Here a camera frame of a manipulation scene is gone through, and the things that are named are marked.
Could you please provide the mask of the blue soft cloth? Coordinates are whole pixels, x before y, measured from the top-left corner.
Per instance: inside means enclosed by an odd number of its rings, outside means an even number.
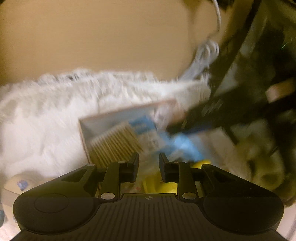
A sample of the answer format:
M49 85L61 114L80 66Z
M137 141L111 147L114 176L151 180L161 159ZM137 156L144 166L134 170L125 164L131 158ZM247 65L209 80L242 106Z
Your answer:
M199 162L204 159L204 156L186 135L180 133L170 136L166 132L161 132L159 136L165 142L165 146L159 152L164 153L170 162Z

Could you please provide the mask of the yellow plush toy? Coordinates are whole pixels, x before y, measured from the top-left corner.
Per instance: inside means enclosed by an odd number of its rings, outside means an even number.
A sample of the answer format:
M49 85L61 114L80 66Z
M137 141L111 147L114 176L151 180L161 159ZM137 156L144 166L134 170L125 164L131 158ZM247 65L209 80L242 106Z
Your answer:
M201 168L203 164L211 164L210 160L202 160L198 162L188 162L192 168ZM164 183L160 171L156 172L153 175L146 176L142 181L144 192L145 193L177 193L177 183L169 182ZM197 192L202 196L202 187L200 182L195 182Z

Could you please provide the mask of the white fluffy rug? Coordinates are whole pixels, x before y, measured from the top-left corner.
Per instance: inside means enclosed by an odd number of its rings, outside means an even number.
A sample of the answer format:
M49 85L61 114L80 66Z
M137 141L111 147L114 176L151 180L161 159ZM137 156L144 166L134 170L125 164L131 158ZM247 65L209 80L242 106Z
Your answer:
M206 101L207 80L160 81L152 73L77 69L1 87L1 182L32 172L57 177L86 163L78 121L174 98L183 109Z

